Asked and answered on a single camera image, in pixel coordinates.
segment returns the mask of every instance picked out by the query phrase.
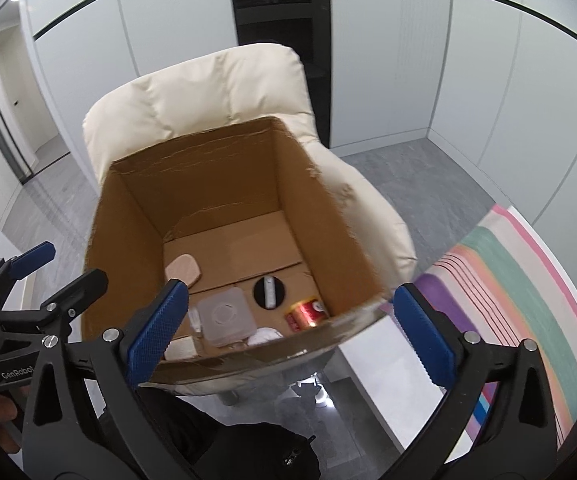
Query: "cardboard box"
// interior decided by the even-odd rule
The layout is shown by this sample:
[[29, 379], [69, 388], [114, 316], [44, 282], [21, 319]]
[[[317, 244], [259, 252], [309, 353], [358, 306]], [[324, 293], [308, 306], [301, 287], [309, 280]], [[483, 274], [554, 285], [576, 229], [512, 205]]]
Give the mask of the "cardboard box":
[[[284, 339], [245, 350], [204, 341], [195, 360], [162, 362], [152, 378], [188, 383], [277, 364], [332, 348], [379, 319], [383, 290], [309, 156], [284, 124], [262, 118], [167, 140], [111, 165], [86, 267], [108, 274], [108, 292], [83, 316], [85, 339], [121, 327], [164, 286], [175, 257], [194, 256], [202, 276], [190, 304], [239, 286], [259, 327]], [[264, 310], [256, 280], [273, 274], [286, 298]], [[284, 314], [317, 296], [331, 318], [293, 333]], [[190, 334], [184, 320], [176, 337]]]

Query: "lid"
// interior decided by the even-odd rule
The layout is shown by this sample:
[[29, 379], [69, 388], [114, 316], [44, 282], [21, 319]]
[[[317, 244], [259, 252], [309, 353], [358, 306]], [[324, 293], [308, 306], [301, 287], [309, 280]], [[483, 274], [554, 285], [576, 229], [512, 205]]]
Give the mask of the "lid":
[[196, 308], [204, 338], [213, 346], [241, 341], [257, 330], [244, 291], [237, 286], [204, 298]]

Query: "green stripe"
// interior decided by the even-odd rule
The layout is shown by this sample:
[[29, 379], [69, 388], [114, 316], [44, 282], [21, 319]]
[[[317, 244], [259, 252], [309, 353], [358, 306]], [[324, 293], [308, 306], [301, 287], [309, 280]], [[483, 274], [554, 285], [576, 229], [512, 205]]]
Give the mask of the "green stripe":
[[461, 242], [491, 270], [539, 341], [562, 386], [573, 420], [577, 418], [577, 361], [562, 329], [533, 282], [487, 228], [477, 226]]

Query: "purple stripe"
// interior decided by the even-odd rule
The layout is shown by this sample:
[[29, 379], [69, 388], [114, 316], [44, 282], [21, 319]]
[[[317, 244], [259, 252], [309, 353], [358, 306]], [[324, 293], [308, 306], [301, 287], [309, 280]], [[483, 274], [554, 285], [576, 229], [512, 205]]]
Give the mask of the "purple stripe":
[[485, 394], [485, 399], [489, 401], [489, 404], [493, 402], [493, 396], [497, 389], [497, 383], [486, 383], [482, 393]]
[[467, 332], [468, 330], [478, 332], [440, 278], [433, 274], [422, 274], [415, 280], [415, 286], [435, 310], [449, 316], [449, 319], [460, 332]]

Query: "gray tile floor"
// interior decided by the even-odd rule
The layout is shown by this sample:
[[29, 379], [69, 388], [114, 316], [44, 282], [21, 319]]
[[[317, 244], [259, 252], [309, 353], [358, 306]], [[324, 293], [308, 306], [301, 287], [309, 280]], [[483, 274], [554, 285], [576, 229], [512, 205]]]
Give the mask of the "gray tile floor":
[[[418, 272], [466, 235], [493, 200], [427, 139], [346, 156], [399, 211], [409, 226], [419, 258]], [[13, 205], [4, 233], [21, 250], [50, 240], [56, 260], [38, 272], [35, 304], [76, 278], [82, 269], [97, 196], [72, 156], [47, 168]], [[313, 449], [323, 480], [375, 480], [398, 456], [395, 446], [351, 380], [331, 383], [325, 360], [270, 376], [238, 390], [226, 406], [217, 396], [190, 402], [227, 424], [273, 422], [317, 438]], [[296, 381], [318, 373], [329, 397], [317, 403]]]
[[486, 215], [493, 199], [428, 139], [345, 156], [408, 225], [424, 272]]
[[21, 251], [45, 240], [57, 251], [36, 274], [34, 305], [81, 274], [96, 204], [97, 194], [71, 155], [22, 187], [2, 231]]

